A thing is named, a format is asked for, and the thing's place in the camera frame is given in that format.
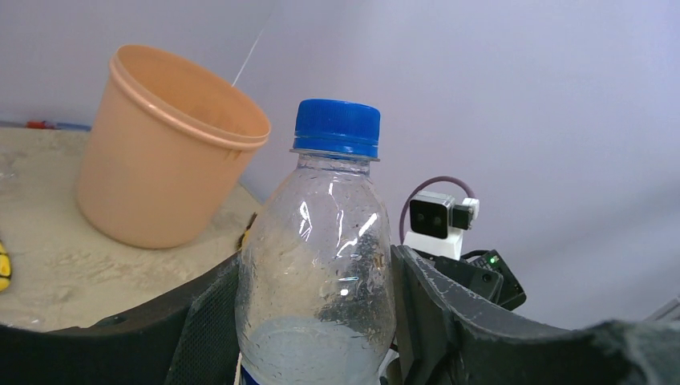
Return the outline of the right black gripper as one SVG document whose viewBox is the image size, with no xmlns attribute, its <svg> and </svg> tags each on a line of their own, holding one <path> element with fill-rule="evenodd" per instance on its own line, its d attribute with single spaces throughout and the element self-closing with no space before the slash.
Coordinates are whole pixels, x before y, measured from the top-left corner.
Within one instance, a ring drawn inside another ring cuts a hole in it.
<svg viewBox="0 0 680 385">
<path fill-rule="evenodd" d="M 518 308 L 527 299 L 519 280 L 495 249 L 472 250 L 459 260 L 416 253 L 452 281 L 506 310 Z"/>
</svg>

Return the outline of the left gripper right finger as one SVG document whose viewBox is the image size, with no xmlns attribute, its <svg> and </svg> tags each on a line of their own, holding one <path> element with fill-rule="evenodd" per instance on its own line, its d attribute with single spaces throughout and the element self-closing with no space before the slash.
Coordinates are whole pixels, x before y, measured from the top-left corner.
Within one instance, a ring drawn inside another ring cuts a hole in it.
<svg viewBox="0 0 680 385">
<path fill-rule="evenodd" d="M 676 384 L 677 322 L 608 321 L 580 330 L 501 308 L 405 245 L 391 249 L 405 384 Z"/>
</svg>

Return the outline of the Pepsi bottle blue label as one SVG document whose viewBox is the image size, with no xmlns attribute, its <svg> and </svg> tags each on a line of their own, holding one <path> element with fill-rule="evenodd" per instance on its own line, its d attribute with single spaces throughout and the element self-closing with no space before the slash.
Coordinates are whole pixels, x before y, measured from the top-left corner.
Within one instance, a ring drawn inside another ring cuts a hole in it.
<svg viewBox="0 0 680 385">
<path fill-rule="evenodd" d="M 297 165 L 240 255 L 240 383 L 378 383 L 396 327 L 390 225 L 370 178 L 379 125 L 364 104 L 299 104 Z"/>
</svg>

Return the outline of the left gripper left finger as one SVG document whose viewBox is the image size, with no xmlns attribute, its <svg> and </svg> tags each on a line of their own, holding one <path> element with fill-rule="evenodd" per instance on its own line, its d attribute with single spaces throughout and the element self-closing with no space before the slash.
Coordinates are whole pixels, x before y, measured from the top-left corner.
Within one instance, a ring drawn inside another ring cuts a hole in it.
<svg viewBox="0 0 680 385">
<path fill-rule="evenodd" d="M 232 384 L 239 256 L 87 328 L 1 328 L 3 384 Z"/>
</svg>

